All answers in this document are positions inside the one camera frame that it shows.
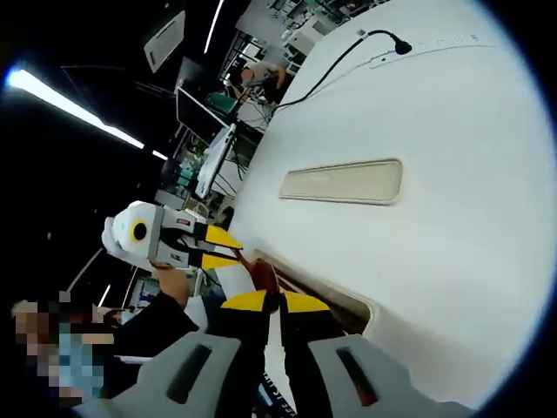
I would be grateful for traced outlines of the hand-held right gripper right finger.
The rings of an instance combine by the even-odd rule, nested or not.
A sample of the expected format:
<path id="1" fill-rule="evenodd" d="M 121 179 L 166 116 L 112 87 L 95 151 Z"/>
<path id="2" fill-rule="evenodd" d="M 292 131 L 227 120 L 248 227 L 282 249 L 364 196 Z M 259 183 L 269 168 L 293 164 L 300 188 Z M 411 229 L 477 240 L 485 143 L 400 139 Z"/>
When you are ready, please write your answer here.
<path id="1" fill-rule="evenodd" d="M 408 370 L 360 334 L 345 334 L 329 306 L 281 295 L 285 371 L 301 417 L 471 417 L 455 401 L 416 389 Z"/>

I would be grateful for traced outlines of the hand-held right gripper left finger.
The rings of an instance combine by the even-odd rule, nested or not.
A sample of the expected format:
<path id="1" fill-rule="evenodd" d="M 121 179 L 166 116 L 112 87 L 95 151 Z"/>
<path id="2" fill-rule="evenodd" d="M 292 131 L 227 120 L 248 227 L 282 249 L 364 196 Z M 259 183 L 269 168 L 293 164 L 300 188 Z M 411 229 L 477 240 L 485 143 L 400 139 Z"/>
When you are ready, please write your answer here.
<path id="1" fill-rule="evenodd" d="M 265 370 L 267 298 L 266 290 L 230 298 L 215 328 L 187 334 L 144 363 L 133 386 L 75 407 L 75 416 L 250 416 Z"/>

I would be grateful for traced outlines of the person's left hand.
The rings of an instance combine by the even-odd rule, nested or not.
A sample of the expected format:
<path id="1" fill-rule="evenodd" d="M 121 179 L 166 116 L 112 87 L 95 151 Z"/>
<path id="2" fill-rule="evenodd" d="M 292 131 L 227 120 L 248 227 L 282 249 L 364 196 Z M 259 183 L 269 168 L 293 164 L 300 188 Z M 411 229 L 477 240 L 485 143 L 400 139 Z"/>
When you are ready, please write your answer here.
<path id="1" fill-rule="evenodd" d="M 161 292 L 173 298 L 182 309 L 185 309 L 189 299 L 186 272 L 155 260 L 150 260 L 150 264 L 155 269 Z"/>

